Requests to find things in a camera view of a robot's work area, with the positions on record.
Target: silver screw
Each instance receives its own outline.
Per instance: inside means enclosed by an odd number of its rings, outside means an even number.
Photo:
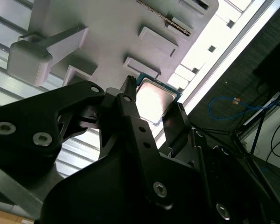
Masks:
[[[128,102],[131,102],[132,100],[129,97],[123,97],[123,99],[125,99]]]
[[[228,210],[223,205],[217,203],[216,204],[216,209],[223,219],[225,219],[226,221],[230,220],[230,214],[229,214]]]
[[[33,142],[37,146],[48,146],[52,141],[52,136],[45,132],[38,132],[33,135]]]
[[[197,134],[199,137],[203,138],[203,135],[201,134],[201,132],[196,131],[196,134]]]
[[[166,197],[167,196],[167,189],[164,184],[161,182],[154,182],[154,192],[159,196],[159,197]]]
[[[14,133],[16,127],[9,122],[0,122],[0,135],[8,135]]]
[[[95,87],[95,86],[92,86],[90,89],[91,89],[92,91],[94,91],[94,92],[99,92],[99,89],[98,89],[97,87]]]

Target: blue cable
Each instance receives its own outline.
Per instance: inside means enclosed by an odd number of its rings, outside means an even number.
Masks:
[[[271,103],[271,104],[269,104],[269,105],[266,106],[266,107],[263,107],[263,106],[252,107],[252,106],[249,106],[248,104],[246,104],[246,103],[244,103],[244,102],[238,101],[238,104],[239,104],[239,105],[242,105],[242,106],[244,106],[244,107],[246,107],[246,108],[249,108],[249,110],[247,110],[247,111],[245,111],[245,112],[237,113],[237,114],[235,114],[235,115],[233,115],[233,116],[230,116],[230,117],[218,118],[218,117],[215,117],[215,116],[212,115],[212,113],[211,113],[211,111],[210,111],[210,107],[211,107],[211,105],[212,105],[212,103],[213,103],[214,101],[216,101],[216,100],[221,100],[221,99],[227,99],[227,100],[231,100],[231,101],[234,101],[234,100],[235,100],[235,99],[232,98],[232,97],[217,97],[217,98],[213,98],[213,99],[209,102],[209,106],[208,106],[209,115],[210,115],[211,118],[216,119],[216,120],[228,120],[228,119],[236,118],[236,117],[238,117],[238,116],[243,115],[244,113],[247,113],[247,112],[250,112],[250,111],[253,111],[253,110],[261,110],[261,109],[270,108],[270,107],[272,107],[272,106],[274,105],[274,103]]]

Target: gray surface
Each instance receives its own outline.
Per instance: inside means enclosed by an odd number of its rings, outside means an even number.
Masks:
[[[162,75],[158,79],[166,83],[216,11],[217,2],[212,1],[214,7],[205,16],[184,7],[177,0],[144,2],[164,16],[174,15],[192,27],[193,35],[185,41],[165,28],[163,19],[138,4],[136,0],[35,0],[29,31],[50,36],[79,22],[88,26],[89,33],[84,45],[75,54],[98,65],[91,81],[104,90],[107,87],[120,88],[126,76],[133,75],[123,67],[127,56],[160,72]],[[138,37],[144,26],[179,46],[174,57],[164,54]],[[67,61],[63,60],[51,71],[64,77],[67,68]]]

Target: white plastic block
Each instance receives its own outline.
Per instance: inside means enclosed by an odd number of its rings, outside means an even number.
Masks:
[[[145,66],[141,62],[138,62],[137,60],[135,60],[131,57],[127,57],[123,66],[126,67],[127,69],[129,69],[131,72],[133,72],[136,75],[140,75],[140,73],[142,73],[142,72],[150,75],[153,78],[156,78],[158,75],[158,72]]]
[[[172,57],[178,49],[177,45],[147,27],[142,29],[139,37],[170,57]]]

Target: hole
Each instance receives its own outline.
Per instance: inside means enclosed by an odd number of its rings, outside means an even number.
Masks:
[[[132,100],[129,97],[124,96],[123,99],[125,99],[128,102],[131,102]]]
[[[151,147],[150,144],[147,143],[147,142],[144,142],[143,145],[144,145],[145,148],[150,148]]]
[[[47,141],[48,138],[46,136],[44,136],[44,135],[41,135],[41,136],[38,137],[38,140],[44,142],[44,141]]]
[[[139,127],[139,130],[142,131],[142,132],[146,132],[144,127]]]
[[[209,6],[201,0],[193,0],[193,1],[205,10],[207,10],[209,8]]]
[[[95,86],[92,86],[90,89],[91,89],[92,91],[94,91],[94,92],[99,92],[99,89],[98,89],[97,87],[95,87]]]
[[[163,193],[164,192],[164,189],[161,185],[158,185],[157,186],[157,189],[159,190],[160,193]]]
[[[9,125],[1,125],[1,126],[0,126],[0,130],[1,130],[1,131],[8,132],[8,131],[11,130],[11,128],[10,128]]]

